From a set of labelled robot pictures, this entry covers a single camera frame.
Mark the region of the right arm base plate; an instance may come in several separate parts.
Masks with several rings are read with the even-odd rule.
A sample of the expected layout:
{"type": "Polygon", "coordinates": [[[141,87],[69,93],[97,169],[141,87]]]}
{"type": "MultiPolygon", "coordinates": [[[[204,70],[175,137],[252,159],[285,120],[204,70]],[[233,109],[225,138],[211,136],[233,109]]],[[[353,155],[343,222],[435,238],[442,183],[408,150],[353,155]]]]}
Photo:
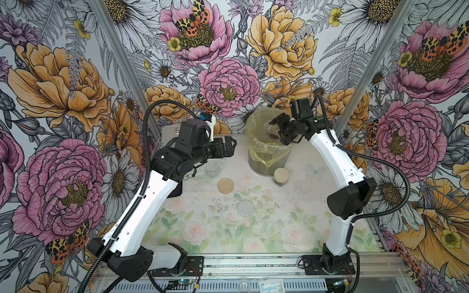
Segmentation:
{"type": "Polygon", "coordinates": [[[342,256],[305,255],[299,267],[306,275],[354,275],[356,273],[350,254],[342,256]]]}

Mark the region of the black rectangular case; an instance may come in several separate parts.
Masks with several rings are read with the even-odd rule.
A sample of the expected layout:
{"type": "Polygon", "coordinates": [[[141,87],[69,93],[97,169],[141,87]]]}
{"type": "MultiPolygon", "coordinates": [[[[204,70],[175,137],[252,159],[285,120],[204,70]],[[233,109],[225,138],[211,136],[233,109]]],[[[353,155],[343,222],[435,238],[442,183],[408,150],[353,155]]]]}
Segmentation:
{"type": "Polygon", "coordinates": [[[168,195],[167,198],[179,197],[183,193],[183,182],[179,182],[176,188],[168,195]]]}

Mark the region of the closed beige lid jar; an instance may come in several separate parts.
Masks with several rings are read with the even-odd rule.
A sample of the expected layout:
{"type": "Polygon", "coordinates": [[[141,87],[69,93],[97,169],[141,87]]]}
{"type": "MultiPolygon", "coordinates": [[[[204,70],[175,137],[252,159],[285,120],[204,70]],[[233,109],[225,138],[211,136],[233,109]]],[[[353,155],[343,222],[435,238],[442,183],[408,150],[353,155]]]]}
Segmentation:
{"type": "Polygon", "coordinates": [[[273,174],[274,183],[278,186],[284,186],[289,182],[290,179],[290,172],[285,168],[277,168],[273,174]]]}

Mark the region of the silver first aid case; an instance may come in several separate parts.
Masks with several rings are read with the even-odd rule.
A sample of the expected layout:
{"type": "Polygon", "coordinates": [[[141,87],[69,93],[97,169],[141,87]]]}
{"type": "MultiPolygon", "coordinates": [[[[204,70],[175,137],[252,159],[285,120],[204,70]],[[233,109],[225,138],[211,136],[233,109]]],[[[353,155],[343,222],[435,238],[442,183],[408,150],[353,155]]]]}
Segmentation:
{"type": "Polygon", "coordinates": [[[181,123],[163,126],[161,128],[161,146],[165,147],[167,143],[179,136],[181,123]]]}

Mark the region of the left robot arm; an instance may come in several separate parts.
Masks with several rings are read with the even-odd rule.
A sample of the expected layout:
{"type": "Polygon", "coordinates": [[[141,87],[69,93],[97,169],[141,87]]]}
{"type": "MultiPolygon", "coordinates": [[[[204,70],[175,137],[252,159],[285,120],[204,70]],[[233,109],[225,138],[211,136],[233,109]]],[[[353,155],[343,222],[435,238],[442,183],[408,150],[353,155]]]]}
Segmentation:
{"type": "Polygon", "coordinates": [[[230,136],[214,137],[206,121],[190,118],[183,122],[178,137],[156,152],[150,174],[121,218],[104,237],[89,243],[89,251],[101,255],[111,271],[129,282],[158,269],[182,273],[185,250],[173,243],[150,249],[142,245],[142,240],[165,200],[182,194],[184,176],[210,159],[232,157],[236,144],[230,136]]]}

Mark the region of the clear jar beige lid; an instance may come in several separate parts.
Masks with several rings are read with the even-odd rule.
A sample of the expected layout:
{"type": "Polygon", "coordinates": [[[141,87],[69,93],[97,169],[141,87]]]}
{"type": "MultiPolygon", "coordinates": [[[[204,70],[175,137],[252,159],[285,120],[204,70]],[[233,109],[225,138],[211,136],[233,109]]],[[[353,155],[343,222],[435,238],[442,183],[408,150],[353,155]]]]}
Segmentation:
{"type": "Polygon", "coordinates": [[[221,173],[221,167],[217,162],[208,162],[205,166],[205,172],[208,177],[216,178],[221,173]]]}

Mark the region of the small metal scissors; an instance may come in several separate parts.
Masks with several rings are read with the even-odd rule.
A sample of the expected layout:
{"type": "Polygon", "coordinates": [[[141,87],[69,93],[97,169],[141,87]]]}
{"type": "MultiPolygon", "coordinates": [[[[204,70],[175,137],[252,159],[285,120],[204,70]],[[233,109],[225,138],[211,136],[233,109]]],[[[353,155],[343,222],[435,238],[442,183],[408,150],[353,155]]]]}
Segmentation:
{"type": "Polygon", "coordinates": [[[189,179],[191,179],[191,178],[193,178],[193,174],[192,174],[192,173],[187,173],[187,174],[185,174],[185,176],[183,177],[183,180],[184,180],[184,181],[187,181],[187,180],[189,180],[189,179]]]}

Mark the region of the foil tea jar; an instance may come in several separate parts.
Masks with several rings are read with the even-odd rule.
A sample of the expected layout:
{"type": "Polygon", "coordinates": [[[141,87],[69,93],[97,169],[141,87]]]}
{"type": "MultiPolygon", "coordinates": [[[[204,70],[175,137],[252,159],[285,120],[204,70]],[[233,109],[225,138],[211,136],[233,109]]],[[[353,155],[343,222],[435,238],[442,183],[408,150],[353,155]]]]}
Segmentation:
{"type": "Polygon", "coordinates": [[[275,140],[275,141],[280,140],[280,135],[279,135],[280,128],[278,127],[277,124],[272,125],[270,124],[270,122],[266,122],[264,126],[264,131],[269,140],[275,140]]]}

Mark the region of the surgical label box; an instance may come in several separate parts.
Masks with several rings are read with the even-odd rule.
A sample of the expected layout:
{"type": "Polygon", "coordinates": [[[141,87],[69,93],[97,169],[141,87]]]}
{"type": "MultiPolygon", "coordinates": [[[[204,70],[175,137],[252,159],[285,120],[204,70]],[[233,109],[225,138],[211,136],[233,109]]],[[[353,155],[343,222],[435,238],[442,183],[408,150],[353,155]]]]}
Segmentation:
{"type": "Polygon", "coordinates": [[[258,280],[260,293],[285,293],[284,282],[281,278],[264,278],[258,280]]]}

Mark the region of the aluminium front rail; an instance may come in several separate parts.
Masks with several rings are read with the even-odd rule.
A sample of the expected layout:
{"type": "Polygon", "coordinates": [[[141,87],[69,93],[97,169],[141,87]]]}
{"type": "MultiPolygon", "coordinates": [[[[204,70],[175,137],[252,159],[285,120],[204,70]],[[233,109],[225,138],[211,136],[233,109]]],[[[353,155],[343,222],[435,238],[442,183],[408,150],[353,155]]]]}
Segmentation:
{"type": "Polygon", "coordinates": [[[188,256],[195,263],[191,267],[198,270],[202,279],[234,278],[338,278],[353,277],[358,274],[365,278],[405,277],[407,268],[397,253],[360,252],[360,266],[355,255],[352,261],[342,265],[336,273],[327,273],[320,265],[304,260],[303,253],[250,253],[250,254],[206,254],[197,260],[198,255],[188,256]]]}

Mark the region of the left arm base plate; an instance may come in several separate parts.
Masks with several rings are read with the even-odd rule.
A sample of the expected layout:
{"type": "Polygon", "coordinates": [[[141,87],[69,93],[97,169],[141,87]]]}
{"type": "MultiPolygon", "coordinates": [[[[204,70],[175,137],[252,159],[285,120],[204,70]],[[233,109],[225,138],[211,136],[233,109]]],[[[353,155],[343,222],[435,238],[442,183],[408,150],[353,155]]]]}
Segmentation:
{"type": "Polygon", "coordinates": [[[201,277],[205,258],[203,256],[182,256],[175,266],[176,276],[201,277]]]}

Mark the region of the peeled foil seal disc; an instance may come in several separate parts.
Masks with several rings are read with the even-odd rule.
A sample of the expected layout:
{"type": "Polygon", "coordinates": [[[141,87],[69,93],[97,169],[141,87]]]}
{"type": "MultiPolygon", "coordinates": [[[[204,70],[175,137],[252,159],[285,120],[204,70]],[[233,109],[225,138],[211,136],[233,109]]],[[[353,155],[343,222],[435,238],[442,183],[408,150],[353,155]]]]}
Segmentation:
{"type": "Polygon", "coordinates": [[[238,214],[241,217],[250,217],[255,212],[255,205],[250,200],[241,200],[236,207],[238,214]]]}

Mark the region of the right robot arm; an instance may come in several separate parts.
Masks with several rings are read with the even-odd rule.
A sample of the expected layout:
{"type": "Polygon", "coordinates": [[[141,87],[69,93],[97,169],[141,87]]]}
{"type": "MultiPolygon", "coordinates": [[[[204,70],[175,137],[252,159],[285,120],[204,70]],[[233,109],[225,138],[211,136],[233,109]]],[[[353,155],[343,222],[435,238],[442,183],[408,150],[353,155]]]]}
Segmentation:
{"type": "Polygon", "coordinates": [[[291,115],[281,114],[270,123],[278,126],[281,143],[290,145],[308,140],[330,173],[325,181],[330,192],[326,198],[332,214],[330,234],[320,257],[304,258],[305,270],[317,269],[324,274],[355,272],[350,247],[354,218],[362,213],[377,183],[342,150],[327,116],[315,115],[309,99],[293,100],[290,108],[291,115]]]}

